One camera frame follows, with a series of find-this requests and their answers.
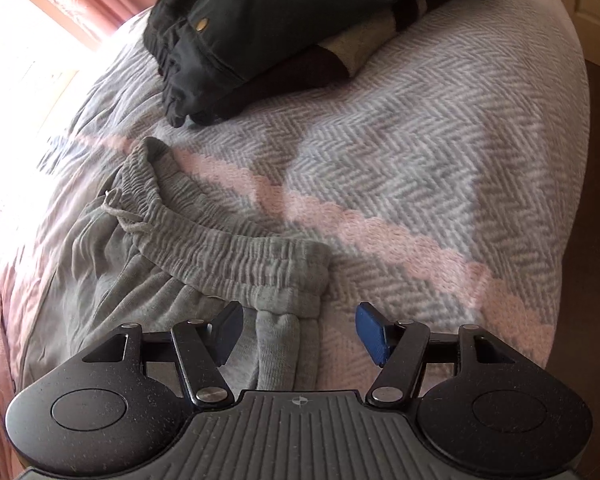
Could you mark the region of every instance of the silver screw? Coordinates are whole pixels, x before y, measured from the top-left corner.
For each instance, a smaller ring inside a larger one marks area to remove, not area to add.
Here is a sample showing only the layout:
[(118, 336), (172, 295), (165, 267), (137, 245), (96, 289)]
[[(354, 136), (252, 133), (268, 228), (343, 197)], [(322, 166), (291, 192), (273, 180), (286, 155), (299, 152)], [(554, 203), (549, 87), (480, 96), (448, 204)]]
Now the silver screw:
[(371, 396), (378, 402), (398, 402), (402, 398), (402, 391), (392, 386), (382, 386), (373, 390)]
[(206, 388), (200, 388), (196, 392), (196, 399), (207, 404), (215, 404), (216, 402), (222, 402), (229, 396), (229, 393), (224, 388), (219, 386), (207, 386)]

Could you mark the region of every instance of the gray and white blanket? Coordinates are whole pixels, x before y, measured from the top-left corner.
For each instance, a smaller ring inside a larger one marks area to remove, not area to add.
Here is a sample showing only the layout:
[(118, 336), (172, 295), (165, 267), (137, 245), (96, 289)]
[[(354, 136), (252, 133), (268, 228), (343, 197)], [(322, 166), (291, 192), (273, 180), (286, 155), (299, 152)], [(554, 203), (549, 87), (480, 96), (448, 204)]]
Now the gray and white blanket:
[(54, 336), (35, 319), (62, 240), (145, 136), (232, 212), (331, 247), (317, 387), (363, 390), (377, 374), (354, 333), (360, 301), (442, 332), (482, 324), (545, 364), (589, 129), (584, 60), (558, 0), (454, 0), (351, 82), (205, 128), (167, 124), (143, 26), (126, 26), (41, 164), (55, 191), (32, 264), (2, 295), (17, 387), (24, 354), (45, 358), (21, 335)]

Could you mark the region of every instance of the bed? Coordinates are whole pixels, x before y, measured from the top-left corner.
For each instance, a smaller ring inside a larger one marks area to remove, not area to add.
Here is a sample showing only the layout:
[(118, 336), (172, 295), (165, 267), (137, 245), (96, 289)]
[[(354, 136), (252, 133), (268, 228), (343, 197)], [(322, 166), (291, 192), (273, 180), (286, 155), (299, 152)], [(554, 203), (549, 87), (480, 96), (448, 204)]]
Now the bed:
[[(377, 373), (354, 332), (360, 301), (439, 332), (477, 322), (546, 363), (589, 132), (584, 59), (559, 0), (452, 0), (351, 82), (205, 128), (166, 123), (145, 21), (83, 74), (95, 81), (38, 165), (39, 207), (0, 250), (0, 420), (58, 364), (40, 342), (67, 334), (45, 332), (40, 305), (69, 230), (149, 136), (229, 213), (331, 248), (318, 388), (365, 391)], [(18, 469), (0, 422), (0, 477)]]

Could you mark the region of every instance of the gray sweatpants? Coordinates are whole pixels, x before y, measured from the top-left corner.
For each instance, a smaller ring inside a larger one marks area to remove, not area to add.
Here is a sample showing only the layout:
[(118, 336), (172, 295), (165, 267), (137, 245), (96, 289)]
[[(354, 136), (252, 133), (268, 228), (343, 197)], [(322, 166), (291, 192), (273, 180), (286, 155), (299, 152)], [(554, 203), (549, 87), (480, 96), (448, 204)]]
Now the gray sweatpants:
[(232, 390), (312, 389), (329, 260), (323, 244), (278, 237), (213, 203), (148, 137), (69, 232), (27, 342), (23, 386), (123, 322), (169, 330), (237, 300), (244, 329), (221, 368)]

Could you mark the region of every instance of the gold snap button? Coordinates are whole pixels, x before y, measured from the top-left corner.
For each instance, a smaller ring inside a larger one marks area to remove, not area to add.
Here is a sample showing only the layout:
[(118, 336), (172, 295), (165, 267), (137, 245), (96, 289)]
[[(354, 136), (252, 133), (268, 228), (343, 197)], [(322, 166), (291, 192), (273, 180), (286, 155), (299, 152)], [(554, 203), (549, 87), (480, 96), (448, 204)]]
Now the gold snap button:
[(205, 27), (209, 24), (209, 18), (202, 18), (196, 25), (196, 30), (201, 32), (205, 30)]

